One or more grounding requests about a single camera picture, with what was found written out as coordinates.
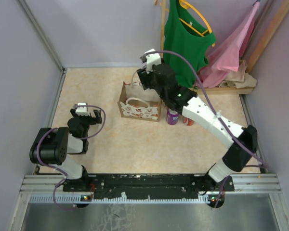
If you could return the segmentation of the purple soda can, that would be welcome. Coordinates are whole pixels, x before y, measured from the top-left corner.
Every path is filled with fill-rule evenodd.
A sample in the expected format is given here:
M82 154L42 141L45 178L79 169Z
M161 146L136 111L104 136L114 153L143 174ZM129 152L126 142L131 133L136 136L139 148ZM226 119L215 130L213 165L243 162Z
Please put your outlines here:
M180 114L170 108L167 109L166 121L169 125L176 125L178 123Z

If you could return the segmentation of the red cola can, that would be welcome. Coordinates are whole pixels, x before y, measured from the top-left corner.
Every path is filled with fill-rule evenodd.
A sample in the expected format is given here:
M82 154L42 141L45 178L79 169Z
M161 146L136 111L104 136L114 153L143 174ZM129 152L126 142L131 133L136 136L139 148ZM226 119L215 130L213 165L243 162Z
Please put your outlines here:
M184 125L192 126L194 124L194 121L190 118L183 116L183 123Z

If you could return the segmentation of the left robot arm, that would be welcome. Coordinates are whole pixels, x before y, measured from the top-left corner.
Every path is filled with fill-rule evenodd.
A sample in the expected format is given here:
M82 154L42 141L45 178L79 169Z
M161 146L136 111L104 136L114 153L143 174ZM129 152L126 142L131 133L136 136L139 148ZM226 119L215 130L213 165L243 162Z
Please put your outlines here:
M86 168L69 157L70 154L86 154L88 139L97 135L88 135L90 127L100 124L98 132L101 132L105 125L105 111L95 107L92 116L89 107L78 103L70 109L72 118L68 120L67 127L41 128L29 151L33 164L57 170L64 176L62 185L65 192L88 191L92 185Z

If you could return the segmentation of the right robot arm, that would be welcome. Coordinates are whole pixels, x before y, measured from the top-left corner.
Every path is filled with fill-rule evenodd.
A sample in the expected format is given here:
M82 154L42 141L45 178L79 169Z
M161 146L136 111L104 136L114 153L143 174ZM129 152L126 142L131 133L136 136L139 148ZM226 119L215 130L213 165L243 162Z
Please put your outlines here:
M197 122L227 147L225 155L205 174L210 190L219 189L226 177L242 171L258 149L255 127L244 128L214 113L196 92L178 84L167 64L154 65L149 72L143 67L136 73L144 90L154 90L168 108Z

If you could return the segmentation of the canvas tote bag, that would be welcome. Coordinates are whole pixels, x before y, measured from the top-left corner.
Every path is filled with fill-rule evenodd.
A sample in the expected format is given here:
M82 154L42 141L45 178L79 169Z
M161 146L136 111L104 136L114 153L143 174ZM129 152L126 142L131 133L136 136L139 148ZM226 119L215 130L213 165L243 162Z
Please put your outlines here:
M134 72L129 83L123 82L118 108L122 118L140 119L159 122L161 115L161 99L155 90L144 89L135 78Z

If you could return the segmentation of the green tank top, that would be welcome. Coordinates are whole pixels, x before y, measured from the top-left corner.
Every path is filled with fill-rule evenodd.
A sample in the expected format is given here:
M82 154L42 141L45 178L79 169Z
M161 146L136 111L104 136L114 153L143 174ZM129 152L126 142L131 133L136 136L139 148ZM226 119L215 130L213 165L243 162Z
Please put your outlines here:
M180 54L195 71L199 71L209 64L206 52L216 42L216 37L213 33L208 38L200 38L188 32L179 20L178 13L174 11L176 4L177 0L170 1L170 16L165 24L164 50ZM181 58L168 53L163 54L163 58L165 63L175 71L178 84L188 88L195 84L196 77Z

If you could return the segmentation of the pink shirt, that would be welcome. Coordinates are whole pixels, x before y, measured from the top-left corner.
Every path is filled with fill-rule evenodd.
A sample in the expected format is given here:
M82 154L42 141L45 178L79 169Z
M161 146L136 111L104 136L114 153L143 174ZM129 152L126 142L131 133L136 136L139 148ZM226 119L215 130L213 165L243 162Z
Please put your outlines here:
M259 7L259 2L254 3L243 22L208 56L209 65L202 68L199 73L203 87L218 87L229 72L238 70L239 60L253 32Z

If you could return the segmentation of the beige cloth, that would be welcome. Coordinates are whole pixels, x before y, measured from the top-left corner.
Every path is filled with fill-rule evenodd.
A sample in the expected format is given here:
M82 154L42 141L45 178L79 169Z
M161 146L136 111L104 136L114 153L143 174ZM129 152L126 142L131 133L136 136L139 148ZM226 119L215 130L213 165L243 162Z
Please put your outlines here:
M246 69L246 60L239 60L238 70L229 72L225 79L218 85L218 87L234 87L237 89L242 89L246 87L254 88L257 84L257 80L249 73L247 73Z

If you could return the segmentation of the yellow clothes hanger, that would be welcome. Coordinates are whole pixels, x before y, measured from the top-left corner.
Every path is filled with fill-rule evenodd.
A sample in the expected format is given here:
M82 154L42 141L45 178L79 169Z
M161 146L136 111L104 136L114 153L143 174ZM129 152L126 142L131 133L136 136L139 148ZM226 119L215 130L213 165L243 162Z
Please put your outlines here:
M154 5L159 5L161 8L161 45L164 46L165 40L165 24L167 23L166 14L170 16L169 8L170 2L167 6L166 0L156 0ZM204 16L186 0L178 0L175 5L174 11L178 13L178 18L182 25L188 32L192 32L192 35L200 38L208 38L209 35L213 35L213 31L208 21Z

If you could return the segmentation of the wooden clothes rack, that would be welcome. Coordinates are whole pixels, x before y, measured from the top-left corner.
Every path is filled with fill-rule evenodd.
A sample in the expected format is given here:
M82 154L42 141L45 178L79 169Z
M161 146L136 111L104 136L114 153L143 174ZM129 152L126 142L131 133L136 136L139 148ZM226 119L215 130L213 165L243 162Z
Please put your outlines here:
M165 25L165 15L166 12L168 11L166 7L166 1L165 0L157 0L155 1L155 5L160 5L161 6L161 29L160 29L160 47L163 48L163 43L164 43L164 25ZM207 32L212 33L212 28L209 25L208 21L205 19L205 17L190 3L187 1L183 0L181 1L181 6L185 9L192 9L193 11L198 14L198 16L203 20L203 22L206 25L206 30L202 33L197 31L197 33L200 36L204 36ZM280 26L281 22L289 12L289 0L284 0L281 2L281 5L279 6L278 10L276 11L275 15L273 16L272 20L268 24L266 30L264 31L262 37L260 38L258 44L254 48L251 56L249 57L247 64L247 72L251 72L254 66L256 65L258 59L264 52L265 48L267 47L268 43L270 42L271 38L273 37L274 33ZM250 87L245 87L245 88L240 88L237 89L235 87L227 87L227 88L211 88L211 89L206 89L207 93L209 94L214 94L214 95L222 95L222 94L235 94L235 95L240 95L240 94L250 94L252 93L254 88Z

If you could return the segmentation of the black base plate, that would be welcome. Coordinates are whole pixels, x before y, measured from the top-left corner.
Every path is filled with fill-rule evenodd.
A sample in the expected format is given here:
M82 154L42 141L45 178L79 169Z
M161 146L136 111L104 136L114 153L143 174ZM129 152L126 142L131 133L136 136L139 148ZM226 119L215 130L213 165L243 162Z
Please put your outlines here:
M207 174L89 174L95 199L196 199L205 192L234 191L231 177L215 182Z

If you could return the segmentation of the aluminium rail frame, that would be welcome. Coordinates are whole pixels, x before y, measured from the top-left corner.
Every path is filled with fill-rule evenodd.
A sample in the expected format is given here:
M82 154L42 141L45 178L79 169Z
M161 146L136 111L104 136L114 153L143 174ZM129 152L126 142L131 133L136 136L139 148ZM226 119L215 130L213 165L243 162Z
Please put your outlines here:
M103 192L121 189L188 189L217 193L220 189L235 193L280 193L276 174L233 174L215 183L201 174L91 174L85 180L66 180L59 175L27 175L21 192L51 192L56 184L63 192Z

